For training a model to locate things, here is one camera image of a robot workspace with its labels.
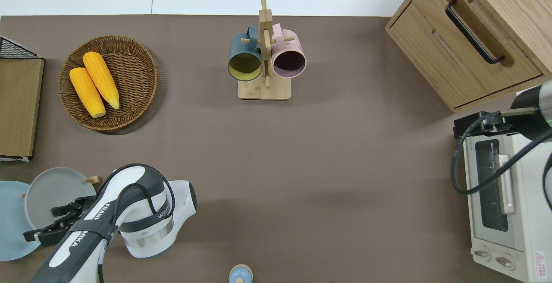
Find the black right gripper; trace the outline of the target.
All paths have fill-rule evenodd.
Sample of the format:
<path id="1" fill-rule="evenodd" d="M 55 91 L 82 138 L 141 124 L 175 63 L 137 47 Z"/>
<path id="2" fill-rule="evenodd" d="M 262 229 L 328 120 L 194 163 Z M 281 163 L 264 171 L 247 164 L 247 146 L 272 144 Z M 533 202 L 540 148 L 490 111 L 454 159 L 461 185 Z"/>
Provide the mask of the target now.
<path id="1" fill-rule="evenodd" d="M 454 120 L 454 138 L 460 139 L 473 122 L 477 121 L 479 118 L 484 118 L 488 114 L 489 112 L 480 111 Z M 517 133 L 518 131 L 512 125 L 506 123 L 504 118 L 500 116 L 491 116 L 477 124 L 467 135 L 468 137 L 494 137 L 497 135 L 513 135 Z"/>

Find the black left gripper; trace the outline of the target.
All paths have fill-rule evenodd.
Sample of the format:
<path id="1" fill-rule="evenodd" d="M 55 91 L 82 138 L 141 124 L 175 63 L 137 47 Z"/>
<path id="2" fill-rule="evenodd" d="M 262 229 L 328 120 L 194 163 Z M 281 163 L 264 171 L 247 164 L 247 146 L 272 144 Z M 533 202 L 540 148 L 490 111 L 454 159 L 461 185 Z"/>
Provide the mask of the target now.
<path id="1" fill-rule="evenodd" d="M 80 232 L 76 242 L 80 242 L 86 235 L 98 236 L 100 239 L 110 240 L 110 217 L 104 214 L 93 215 L 87 219 L 83 211 L 89 207 L 89 197 L 77 197 L 67 205 L 51 208 L 53 217 L 61 217 L 42 229 L 24 232 L 26 242 L 37 241 L 42 246 L 58 244 L 66 234 Z"/>

